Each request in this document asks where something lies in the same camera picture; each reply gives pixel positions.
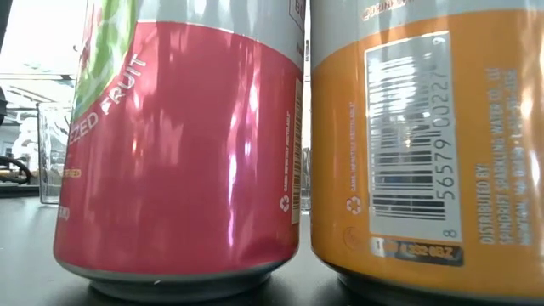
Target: aluminum can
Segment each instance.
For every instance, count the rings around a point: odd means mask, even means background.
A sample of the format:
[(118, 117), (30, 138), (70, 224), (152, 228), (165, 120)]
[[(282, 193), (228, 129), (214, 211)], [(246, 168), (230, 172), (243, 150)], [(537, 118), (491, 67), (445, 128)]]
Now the aluminum can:
[(541, 302), (544, 2), (311, 9), (315, 253), (357, 290)]
[(54, 243), (98, 290), (221, 298), (298, 248), (303, 0), (89, 0)]

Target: can bottom rim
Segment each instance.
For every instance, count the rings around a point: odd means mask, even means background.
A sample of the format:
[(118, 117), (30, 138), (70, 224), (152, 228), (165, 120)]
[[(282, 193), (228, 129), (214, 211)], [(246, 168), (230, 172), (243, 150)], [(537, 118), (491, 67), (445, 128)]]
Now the can bottom rim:
[(213, 275), (136, 275), (59, 264), (91, 280), (97, 291), (139, 303), (196, 303), (227, 298), (263, 284), (284, 262)]
[(411, 286), (363, 275), (332, 263), (325, 262), (338, 272), (338, 279), (352, 292), (384, 305), (395, 306), (458, 306), (478, 302), (477, 305), (542, 305), (544, 299), (492, 297), (471, 293), (448, 292)]

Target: pink can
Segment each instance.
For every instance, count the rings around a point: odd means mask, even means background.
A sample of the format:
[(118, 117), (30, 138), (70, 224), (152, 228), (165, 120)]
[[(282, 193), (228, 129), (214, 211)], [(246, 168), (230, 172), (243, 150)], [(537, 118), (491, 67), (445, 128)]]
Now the pink can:
[(197, 301), (298, 248), (305, 0), (89, 0), (54, 243), (108, 295)]

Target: barcode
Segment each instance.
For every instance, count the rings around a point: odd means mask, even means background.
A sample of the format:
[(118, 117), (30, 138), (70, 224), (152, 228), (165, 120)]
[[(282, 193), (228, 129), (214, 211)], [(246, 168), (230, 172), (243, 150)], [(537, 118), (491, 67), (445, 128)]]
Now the barcode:
[(291, 224), (300, 221), (300, 193), (302, 171), (302, 131), (303, 131), (303, 83), (297, 79), (295, 97), (295, 137), (292, 153), (292, 211)]
[(450, 34), (365, 52), (371, 232), (461, 241)]

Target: table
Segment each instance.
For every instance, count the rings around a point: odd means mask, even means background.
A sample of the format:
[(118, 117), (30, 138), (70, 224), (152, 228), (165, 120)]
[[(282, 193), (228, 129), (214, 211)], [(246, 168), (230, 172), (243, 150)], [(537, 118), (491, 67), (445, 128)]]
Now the table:
[[(1, 306), (124, 306), (89, 288), (88, 280), (62, 269), (53, 258), (56, 206), (37, 198), (0, 199)], [(199, 306), (375, 305), (347, 291), (312, 253), (309, 216), (301, 218), (297, 256), (258, 289)]]

